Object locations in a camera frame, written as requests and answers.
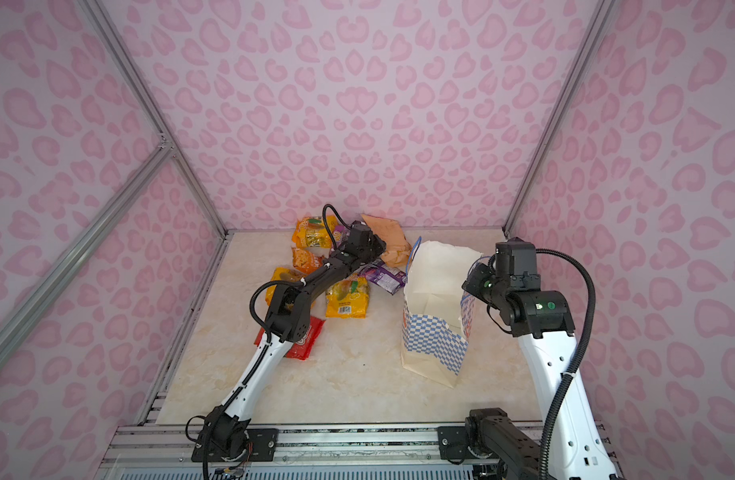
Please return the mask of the peach paper snack pouch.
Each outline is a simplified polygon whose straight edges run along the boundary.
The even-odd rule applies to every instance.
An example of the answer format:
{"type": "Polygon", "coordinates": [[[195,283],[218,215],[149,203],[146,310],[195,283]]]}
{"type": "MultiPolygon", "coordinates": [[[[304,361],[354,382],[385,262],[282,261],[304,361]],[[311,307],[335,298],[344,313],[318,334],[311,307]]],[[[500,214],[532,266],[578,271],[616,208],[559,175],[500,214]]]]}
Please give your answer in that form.
{"type": "Polygon", "coordinates": [[[385,252],[381,254],[381,261],[389,267],[403,269],[411,255],[411,244],[405,238],[399,222],[366,214],[362,215],[362,219],[373,233],[385,242],[385,252]]]}

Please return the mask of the orange snack packet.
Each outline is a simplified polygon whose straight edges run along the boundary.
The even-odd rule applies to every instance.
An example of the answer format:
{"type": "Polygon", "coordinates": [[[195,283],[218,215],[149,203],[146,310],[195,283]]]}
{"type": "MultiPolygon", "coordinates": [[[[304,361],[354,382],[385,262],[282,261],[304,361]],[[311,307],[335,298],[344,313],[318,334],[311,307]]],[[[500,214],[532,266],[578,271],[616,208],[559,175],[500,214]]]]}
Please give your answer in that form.
{"type": "Polygon", "coordinates": [[[292,255],[295,270],[305,275],[314,273],[325,263],[323,256],[319,256],[305,248],[293,247],[292,255]]]}

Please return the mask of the white blue checkered paper bag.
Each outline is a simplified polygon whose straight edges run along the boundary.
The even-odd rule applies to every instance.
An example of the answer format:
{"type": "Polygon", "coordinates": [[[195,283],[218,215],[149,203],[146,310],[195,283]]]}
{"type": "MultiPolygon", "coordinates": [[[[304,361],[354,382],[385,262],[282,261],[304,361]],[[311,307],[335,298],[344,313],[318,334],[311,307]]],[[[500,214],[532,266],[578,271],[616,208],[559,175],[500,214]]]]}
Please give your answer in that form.
{"type": "Polygon", "coordinates": [[[457,385],[473,326],[475,298],[463,290],[481,253],[419,238],[403,288],[401,364],[445,387],[457,385]]]}

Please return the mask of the red fruit candy bag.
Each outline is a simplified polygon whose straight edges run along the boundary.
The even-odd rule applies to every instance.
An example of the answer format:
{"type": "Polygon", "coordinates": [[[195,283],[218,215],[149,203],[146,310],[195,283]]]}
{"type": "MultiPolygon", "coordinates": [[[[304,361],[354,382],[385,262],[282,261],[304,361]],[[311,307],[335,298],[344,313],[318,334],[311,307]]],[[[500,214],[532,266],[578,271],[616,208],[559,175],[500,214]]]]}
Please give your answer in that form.
{"type": "MultiPolygon", "coordinates": [[[[285,354],[285,358],[306,361],[310,357],[324,326],[325,321],[323,319],[312,315],[308,329],[298,341],[292,343],[291,348],[285,354]]],[[[273,335],[285,334],[287,327],[287,321],[276,320],[272,324],[271,332],[273,335]]]]}

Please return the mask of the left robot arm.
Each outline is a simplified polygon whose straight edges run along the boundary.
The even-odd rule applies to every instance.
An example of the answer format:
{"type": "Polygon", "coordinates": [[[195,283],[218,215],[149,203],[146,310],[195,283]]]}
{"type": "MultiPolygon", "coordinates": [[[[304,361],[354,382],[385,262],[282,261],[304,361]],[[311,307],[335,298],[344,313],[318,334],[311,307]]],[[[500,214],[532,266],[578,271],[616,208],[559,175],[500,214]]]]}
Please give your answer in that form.
{"type": "Polygon", "coordinates": [[[202,430],[193,439],[192,461],[201,464],[204,473],[212,462],[251,458],[247,430],[255,408],[285,355],[307,334],[314,301],[383,252],[385,242],[367,224],[356,221],[314,273],[298,281],[271,280],[254,292],[250,313],[264,336],[231,393],[202,418],[202,430]]]}

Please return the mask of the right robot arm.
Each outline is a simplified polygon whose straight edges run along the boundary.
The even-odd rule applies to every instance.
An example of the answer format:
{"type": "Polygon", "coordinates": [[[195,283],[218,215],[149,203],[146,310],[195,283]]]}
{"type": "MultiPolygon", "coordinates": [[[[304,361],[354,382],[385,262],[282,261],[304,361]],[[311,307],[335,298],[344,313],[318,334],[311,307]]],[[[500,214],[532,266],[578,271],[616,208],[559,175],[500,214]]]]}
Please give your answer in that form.
{"type": "Polygon", "coordinates": [[[461,427],[441,427],[439,456],[453,464],[483,460],[491,479],[617,479],[591,413],[581,364],[591,344],[597,289],[589,271],[569,254],[514,237],[497,244],[487,263],[467,274],[463,290],[499,312],[503,332],[519,342],[539,409],[541,438],[533,440],[501,408],[474,409],[461,427]],[[587,288],[583,327],[559,291],[545,290],[537,258],[549,255],[573,266],[587,288]]]}

